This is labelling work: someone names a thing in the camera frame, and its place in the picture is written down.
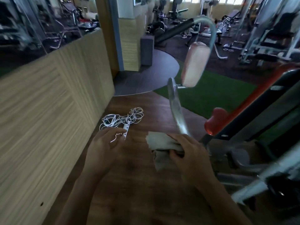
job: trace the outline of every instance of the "grey box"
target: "grey box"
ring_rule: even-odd
[[[144,35],[141,38],[141,65],[152,66],[154,52],[154,36]]]

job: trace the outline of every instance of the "television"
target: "television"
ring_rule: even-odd
[[[133,0],[133,5],[141,5],[142,4],[142,0]]]

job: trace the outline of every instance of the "forearm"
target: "forearm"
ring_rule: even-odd
[[[212,208],[217,220],[222,222],[222,224],[252,225],[250,220],[227,193],[225,187],[217,179],[200,191]]]
[[[82,173],[55,225],[85,225],[98,178]]]

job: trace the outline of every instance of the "hand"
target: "hand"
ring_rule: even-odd
[[[85,159],[82,174],[101,179],[111,168],[118,151],[122,148],[125,137],[115,135],[125,133],[122,128],[106,128],[99,131],[93,138]]]
[[[184,157],[180,158],[174,150],[170,150],[170,158],[178,166],[186,181],[196,186],[200,192],[213,185],[217,179],[205,147],[185,134],[169,134],[169,136],[177,140],[185,151]]]

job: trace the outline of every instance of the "cloth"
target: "cloth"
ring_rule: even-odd
[[[163,169],[170,161],[169,150],[173,149],[177,154],[183,155],[182,146],[173,138],[162,132],[148,132],[146,141],[154,155],[154,166],[157,171]]]

